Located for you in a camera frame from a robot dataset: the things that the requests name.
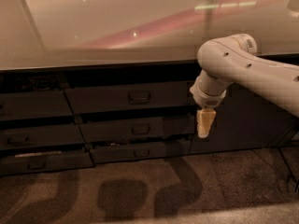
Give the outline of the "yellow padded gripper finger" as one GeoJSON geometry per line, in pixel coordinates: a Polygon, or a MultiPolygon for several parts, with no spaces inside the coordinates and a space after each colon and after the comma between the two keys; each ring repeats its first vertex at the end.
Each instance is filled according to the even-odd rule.
{"type": "Polygon", "coordinates": [[[211,125],[216,117],[216,111],[212,108],[203,108],[197,111],[197,132],[200,138],[207,138],[211,125]]]}

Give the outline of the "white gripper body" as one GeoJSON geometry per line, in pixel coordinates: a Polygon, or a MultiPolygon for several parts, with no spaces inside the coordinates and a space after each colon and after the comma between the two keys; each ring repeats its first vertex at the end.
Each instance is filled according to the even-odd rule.
{"type": "Polygon", "coordinates": [[[216,96],[205,94],[196,85],[190,87],[190,93],[193,100],[202,108],[216,108],[226,96],[226,91],[216,96]]]}

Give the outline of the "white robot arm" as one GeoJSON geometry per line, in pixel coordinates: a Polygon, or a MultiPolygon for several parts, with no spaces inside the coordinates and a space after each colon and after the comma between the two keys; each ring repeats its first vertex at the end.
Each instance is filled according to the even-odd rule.
{"type": "Polygon", "coordinates": [[[200,107],[196,113],[199,137],[208,137],[215,108],[232,83],[299,117],[299,67],[259,58],[257,50],[255,39],[248,34],[211,39],[200,47],[197,61],[201,73],[190,87],[200,107]]]}

